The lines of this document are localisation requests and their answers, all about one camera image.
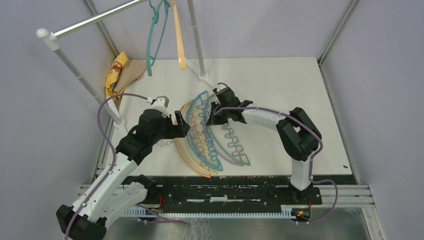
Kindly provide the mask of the blue wavy hanger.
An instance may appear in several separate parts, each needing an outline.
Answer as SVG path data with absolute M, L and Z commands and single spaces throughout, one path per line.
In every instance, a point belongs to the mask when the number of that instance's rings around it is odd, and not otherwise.
M 212 148 L 208 147 L 204 125 L 201 123 L 204 104 L 208 96 L 208 91 L 203 91 L 188 103 L 185 111 L 185 120 L 190 125 L 187 142 L 196 157 L 210 167 L 211 170 L 216 170 L 219 173 L 223 171 L 223 165 L 219 156 L 212 152 Z

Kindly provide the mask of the green wavy hanger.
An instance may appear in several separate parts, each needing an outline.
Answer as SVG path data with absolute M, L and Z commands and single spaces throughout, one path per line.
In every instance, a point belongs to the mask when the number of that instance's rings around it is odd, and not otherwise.
M 251 165 L 249 157 L 229 121 L 223 125 L 210 125 L 205 128 L 208 141 L 221 158 L 240 167 Z

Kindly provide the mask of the beige plastic hanger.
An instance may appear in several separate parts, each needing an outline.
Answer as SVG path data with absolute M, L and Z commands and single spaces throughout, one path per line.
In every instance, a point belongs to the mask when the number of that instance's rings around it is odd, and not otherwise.
M 187 68 L 187 60 L 184 51 L 184 43 L 181 32 L 178 8 L 175 0 L 171 0 L 171 9 L 173 13 L 174 28 L 175 28 L 175 39 L 176 39 L 176 49 L 177 49 L 177 61 L 178 67 L 180 70 L 185 70 Z

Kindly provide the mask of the teal plastic hanger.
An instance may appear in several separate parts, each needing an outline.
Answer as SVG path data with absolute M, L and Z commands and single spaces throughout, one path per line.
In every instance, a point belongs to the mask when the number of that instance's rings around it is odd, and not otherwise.
M 146 70 L 147 75 L 151 77 L 153 75 L 153 66 L 157 60 L 168 24 L 171 3 L 169 0 L 159 0 L 157 4 L 154 5 L 154 3 L 149 0 L 148 4 L 152 10 L 152 17 L 146 44 Z

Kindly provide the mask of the purple wavy hanger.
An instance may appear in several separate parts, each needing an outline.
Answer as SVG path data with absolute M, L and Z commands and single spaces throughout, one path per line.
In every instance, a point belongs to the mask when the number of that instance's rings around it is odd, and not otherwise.
M 247 155 L 244 153 L 244 148 L 240 144 L 238 137 L 235 136 L 234 130 L 230 127 L 230 123 L 224 123 L 222 129 L 225 130 L 224 137 L 228 140 L 227 147 L 230 151 L 222 146 L 219 140 L 215 137 L 211 127 L 207 125 L 208 120 L 214 113 L 214 109 L 218 106 L 218 99 L 216 94 L 213 93 L 208 96 L 204 108 L 202 111 L 202 121 L 204 125 L 204 134 L 206 137 L 207 146 L 213 149 L 213 153 L 226 160 L 228 163 L 235 166 L 249 166 L 250 161 Z

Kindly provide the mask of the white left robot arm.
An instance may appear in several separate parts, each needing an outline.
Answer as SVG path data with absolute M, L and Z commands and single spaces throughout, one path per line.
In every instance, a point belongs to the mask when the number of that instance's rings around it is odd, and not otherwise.
M 174 112 L 176 124 L 153 108 L 146 109 L 134 126 L 117 145 L 112 162 L 89 189 L 72 205 L 61 205 L 56 217 L 65 239 L 102 240 L 108 228 L 132 206 L 154 193 L 157 183 L 145 175 L 136 176 L 118 195 L 117 188 L 153 151 L 161 140 L 187 136 L 190 125 L 181 111 Z

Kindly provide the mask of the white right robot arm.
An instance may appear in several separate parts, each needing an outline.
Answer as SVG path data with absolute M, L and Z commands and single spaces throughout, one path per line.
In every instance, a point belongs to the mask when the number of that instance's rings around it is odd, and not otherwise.
M 322 135 L 306 111 L 296 107 L 288 112 L 240 101 L 230 87 L 214 89 L 208 97 L 206 126 L 225 125 L 232 120 L 276 131 L 285 152 L 292 159 L 290 187 L 305 192 L 314 184 L 313 159 L 323 149 Z

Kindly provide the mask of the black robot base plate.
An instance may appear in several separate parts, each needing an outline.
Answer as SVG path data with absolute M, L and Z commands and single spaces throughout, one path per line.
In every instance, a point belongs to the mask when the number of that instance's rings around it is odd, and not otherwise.
M 299 193 L 287 176 L 152 176 L 145 205 L 165 213 L 278 213 L 323 204 L 318 187 Z

